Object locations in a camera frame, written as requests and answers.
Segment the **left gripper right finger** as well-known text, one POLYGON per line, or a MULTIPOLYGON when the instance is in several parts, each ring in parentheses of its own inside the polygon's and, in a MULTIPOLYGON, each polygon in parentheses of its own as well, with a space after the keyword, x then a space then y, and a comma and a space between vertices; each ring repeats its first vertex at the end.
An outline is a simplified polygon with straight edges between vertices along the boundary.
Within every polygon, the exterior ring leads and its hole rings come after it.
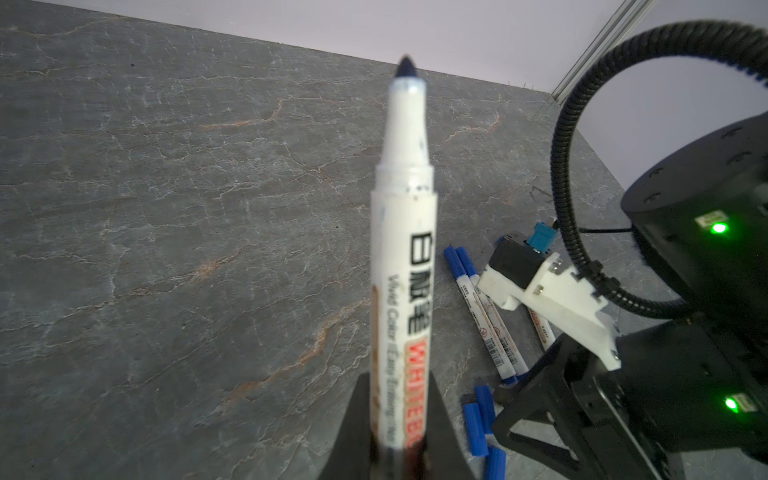
POLYGON ((430 372, 420 479, 473 480, 474 478, 457 440, 435 375, 430 372))

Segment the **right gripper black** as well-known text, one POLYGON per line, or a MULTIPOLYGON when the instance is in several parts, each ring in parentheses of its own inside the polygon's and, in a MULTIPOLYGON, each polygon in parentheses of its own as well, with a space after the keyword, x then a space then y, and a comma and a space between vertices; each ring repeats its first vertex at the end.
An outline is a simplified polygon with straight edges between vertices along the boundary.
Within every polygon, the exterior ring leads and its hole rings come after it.
POLYGON ((672 479, 681 452, 767 458, 767 118, 692 142, 625 193, 652 269, 691 307, 622 336, 622 366, 566 380, 567 335, 513 389, 498 389, 498 443, 567 479, 672 479), (515 433, 552 426, 562 447, 515 433))

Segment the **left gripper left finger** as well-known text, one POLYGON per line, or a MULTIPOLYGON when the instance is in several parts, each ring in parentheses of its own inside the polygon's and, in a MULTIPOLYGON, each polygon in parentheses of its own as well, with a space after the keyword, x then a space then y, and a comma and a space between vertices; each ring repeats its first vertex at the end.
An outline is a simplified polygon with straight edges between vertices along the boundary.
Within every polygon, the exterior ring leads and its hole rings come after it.
POLYGON ((368 480, 371 467, 370 374, 354 386, 338 435, 319 480, 368 480))

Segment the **white marker pen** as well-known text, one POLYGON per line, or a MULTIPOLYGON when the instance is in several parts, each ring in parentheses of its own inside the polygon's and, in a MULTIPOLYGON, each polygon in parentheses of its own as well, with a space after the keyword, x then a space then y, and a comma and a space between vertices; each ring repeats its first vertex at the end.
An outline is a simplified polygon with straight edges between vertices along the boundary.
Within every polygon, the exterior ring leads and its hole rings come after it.
POLYGON ((516 343, 514 342, 509 330, 507 329, 506 325, 504 324, 504 321, 502 320, 496 305, 490 300, 490 298, 484 294, 479 288, 478 288, 478 282, 480 280, 480 275, 477 272, 477 270, 474 267, 474 264, 467 253, 467 250, 464 247, 459 247, 456 250, 456 253, 458 255, 458 258, 460 259, 463 267, 465 268, 467 274, 469 275, 469 278, 472 282, 472 284, 475 287, 475 290, 478 294, 478 297, 480 299, 480 303, 482 304, 486 315, 488 316, 496 337, 499 339, 501 346, 503 347, 503 350, 505 351, 509 362, 511 363, 511 366, 515 369, 516 372, 516 380, 520 381, 522 380, 525 375, 529 371, 529 367, 527 363, 525 362, 522 353, 518 349, 516 343))
POLYGON ((493 329, 491 320, 481 304, 478 293, 459 259, 456 249, 452 246, 445 248, 444 256, 502 383, 504 385, 515 384, 517 372, 493 329))
POLYGON ((374 479, 417 479, 423 470, 438 200, 426 91, 415 63, 404 56, 388 89, 370 197, 374 479))
POLYGON ((547 351, 556 341, 556 336, 549 321, 532 309, 528 309, 528 314, 543 350, 547 351))

